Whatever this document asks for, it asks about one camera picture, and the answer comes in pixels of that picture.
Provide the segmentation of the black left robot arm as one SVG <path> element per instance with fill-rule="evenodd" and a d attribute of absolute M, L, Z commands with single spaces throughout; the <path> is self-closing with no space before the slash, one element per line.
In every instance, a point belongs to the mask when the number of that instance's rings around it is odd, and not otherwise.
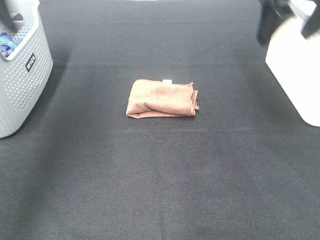
<path fill-rule="evenodd" d="M 14 24 L 10 16 L 11 6 L 7 0 L 0 0 L 0 21 L 14 34 L 18 32 L 16 25 Z"/>

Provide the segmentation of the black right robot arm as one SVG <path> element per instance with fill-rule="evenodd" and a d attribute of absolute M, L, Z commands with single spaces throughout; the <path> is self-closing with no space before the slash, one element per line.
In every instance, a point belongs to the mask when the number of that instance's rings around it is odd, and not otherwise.
<path fill-rule="evenodd" d="M 304 39 L 308 39 L 320 29 L 320 2 L 313 1 L 315 9 L 301 30 Z M 294 15 L 288 0 L 261 0 L 260 20 L 256 39 L 260 46 L 267 47 L 273 33 L 287 19 Z"/>

